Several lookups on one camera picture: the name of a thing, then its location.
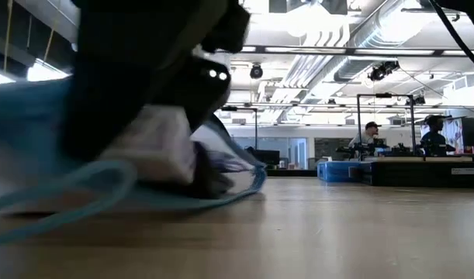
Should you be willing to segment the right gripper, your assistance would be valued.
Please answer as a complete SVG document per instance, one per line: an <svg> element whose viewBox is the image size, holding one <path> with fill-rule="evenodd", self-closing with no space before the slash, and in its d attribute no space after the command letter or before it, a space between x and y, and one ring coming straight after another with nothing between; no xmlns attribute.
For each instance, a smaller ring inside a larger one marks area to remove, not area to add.
<svg viewBox="0 0 474 279"><path fill-rule="evenodd" d="M61 149L94 160L146 101L182 107L195 132L224 105L226 65L197 57L242 51L250 13L239 0L71 0L78 53L64 101Z"/></svg>

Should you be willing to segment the pink playing card box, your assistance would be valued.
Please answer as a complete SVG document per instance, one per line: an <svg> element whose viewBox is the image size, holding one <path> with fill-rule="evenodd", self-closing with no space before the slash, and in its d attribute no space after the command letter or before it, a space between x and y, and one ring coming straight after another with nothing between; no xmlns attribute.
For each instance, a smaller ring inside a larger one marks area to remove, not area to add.
<svg viewBox="0 0 474 279"><path fill-rule="evenodd" d="M193 182L196 164L190 136L183 108L146 105L100 158L132 163L144 181L188 185Z"/></svg>

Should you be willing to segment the dark blue mesh bag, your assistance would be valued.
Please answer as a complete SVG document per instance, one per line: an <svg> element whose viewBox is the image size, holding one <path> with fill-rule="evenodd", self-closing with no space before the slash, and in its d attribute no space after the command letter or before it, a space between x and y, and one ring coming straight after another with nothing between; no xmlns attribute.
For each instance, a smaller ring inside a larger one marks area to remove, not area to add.
<svg viewBox="0 0 474 279"><path fill-rule="evenodd" d="M228 205L258 193L265 166L233 141L215 119L190 137L210 154L230 153L253 165L223 173L234 186L216 199L194 198L189 185L144 181L125 160L81 162L57 145L68 79L0 84L0 214L38 213L40 219L0 232L0 245L106 213L174 212Z"/></svg>

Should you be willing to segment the blue first aid kit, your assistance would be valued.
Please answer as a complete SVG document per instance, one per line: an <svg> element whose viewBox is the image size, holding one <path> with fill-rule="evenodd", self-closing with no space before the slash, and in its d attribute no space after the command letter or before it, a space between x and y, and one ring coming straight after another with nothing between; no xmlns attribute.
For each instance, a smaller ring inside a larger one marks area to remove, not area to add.
<svg viewBox="0 0 474 279"><path fill-rule="evenodd" d="M317 176L326 182L362 182L371 173L371 164L361 161L321 161L317 165Z"/></svg>

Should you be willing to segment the black weekly pill organizer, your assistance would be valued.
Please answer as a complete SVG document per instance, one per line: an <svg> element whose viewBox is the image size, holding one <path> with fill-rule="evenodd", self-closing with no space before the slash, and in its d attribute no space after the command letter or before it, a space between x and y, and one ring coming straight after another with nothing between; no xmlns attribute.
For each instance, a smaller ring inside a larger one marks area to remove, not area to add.
<svg viewBox="0 0 474 279"><path fill-rule="evenodd" d="M372 162L363 179L382 187L474 188L474 162Z"/></svg>

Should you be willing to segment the black background monitor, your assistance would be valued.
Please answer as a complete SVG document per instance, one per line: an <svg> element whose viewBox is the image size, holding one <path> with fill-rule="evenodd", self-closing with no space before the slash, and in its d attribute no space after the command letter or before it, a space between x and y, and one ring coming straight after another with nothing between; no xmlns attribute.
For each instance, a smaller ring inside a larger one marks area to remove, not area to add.
<svg viewBox="0 0 474 279"><path fill-rule="evenodd" d="M280 152L278 150L255 150L254 157L267 167L275 167L280 163Z"/></svg>

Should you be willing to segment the person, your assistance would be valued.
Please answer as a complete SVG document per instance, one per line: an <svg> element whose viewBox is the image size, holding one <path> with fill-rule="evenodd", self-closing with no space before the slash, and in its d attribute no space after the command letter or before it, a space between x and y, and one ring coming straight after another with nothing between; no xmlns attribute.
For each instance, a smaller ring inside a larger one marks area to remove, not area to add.
<svg viewBox="0 0 474 279"><path fill-rule="evenodd" d="M420 141L426 157L445 157L447 152L454 152L455 148L446 143L446 139L441 135L444 127L444 116L429 115L424 123L429 131L425 133Z"/></svg>
<svg viewBox="0 0 474 279"><path fill-rule="evenodd" d="M348 144L349 148L353 148L357 143L362 144L373 144L375 142L375 138L378 137L379 134L379 126L376 122L368 122L365 125L365 130L362 133L358 133Z"/></svg>

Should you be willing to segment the wooden background table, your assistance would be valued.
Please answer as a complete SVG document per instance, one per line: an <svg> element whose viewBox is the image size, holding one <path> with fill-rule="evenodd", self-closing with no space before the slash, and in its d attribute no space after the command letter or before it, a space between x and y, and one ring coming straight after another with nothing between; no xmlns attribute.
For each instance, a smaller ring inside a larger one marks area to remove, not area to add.
<svg viewBox="0 0 474 279"><path fill-rule="evenodd" d="M365 157L363 162L472 162L471 157Z"/></svg>

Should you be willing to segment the colourful floral cloth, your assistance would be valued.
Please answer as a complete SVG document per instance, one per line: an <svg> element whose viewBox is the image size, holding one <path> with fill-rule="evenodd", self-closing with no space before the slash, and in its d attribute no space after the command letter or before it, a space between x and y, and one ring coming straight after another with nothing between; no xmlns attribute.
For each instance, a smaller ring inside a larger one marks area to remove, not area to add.
<svg viewBox="0 0 474 279"><path fill-rule="evenodd" d="M461 118L446 120L443 134L447 144L455 148L454 153L464 153Z"/></svg>

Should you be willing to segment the black background box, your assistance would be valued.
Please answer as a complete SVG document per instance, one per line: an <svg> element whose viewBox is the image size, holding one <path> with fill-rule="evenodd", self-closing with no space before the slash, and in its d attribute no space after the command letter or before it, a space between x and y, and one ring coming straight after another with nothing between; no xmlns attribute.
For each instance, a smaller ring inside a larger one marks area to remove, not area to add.
<svg viewBox="0 0 474 279"><path fill-rule="evenodd" d="M464 146L474 146L474 118L462 119L462 139Z"/></svg>

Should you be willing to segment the black background station frame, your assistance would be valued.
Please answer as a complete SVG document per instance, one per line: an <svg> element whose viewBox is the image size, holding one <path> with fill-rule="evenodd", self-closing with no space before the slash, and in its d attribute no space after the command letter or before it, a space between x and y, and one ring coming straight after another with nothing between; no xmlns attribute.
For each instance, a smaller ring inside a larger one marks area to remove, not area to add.
<svg viewBox="0 0 474 279"><path fill-rule="evenodd" d="M357 94L356 101L357 101L357 110L358 110L358 145L362 145L362 128L361 128L361 97L373 97L373 98L393 98L393 97L406 97L409 99L409 105L403 105L403 109L409 107L410 110L410 130L411 130L411 139L412 139L412 157L417 157L417 144L416 144L416 136L415 136L415 127L414 127L414 98L413 95L404 95L404 94L395 94L395 93L373 93L373 94Z"/></svg>
<svg viewBox="0 0 474 279"><path fill-rule="evenodd" d="M252 111L254 113L254 148L258 149L258 109L251 106L234 106L225 105L221 109L225 112L236 112L236 111Z"/></svg>

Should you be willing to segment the silver ventilation duct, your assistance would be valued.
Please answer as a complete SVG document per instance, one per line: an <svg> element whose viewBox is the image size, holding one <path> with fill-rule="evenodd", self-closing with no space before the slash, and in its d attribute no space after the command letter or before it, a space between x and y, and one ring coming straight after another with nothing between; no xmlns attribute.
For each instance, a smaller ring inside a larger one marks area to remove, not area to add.
<svg viewBox="0 0 474 279"><path fill-rule="evenodd" d="M387 0L382 7L350 39L348 46L354 48L399 47L419 33L422 27L404 28L411 14L403 9L420 8L417 0ZM334 73L336 82L347 82L369 66L369 60L354 60L360 57L343 57L341 67Z"/></svg>

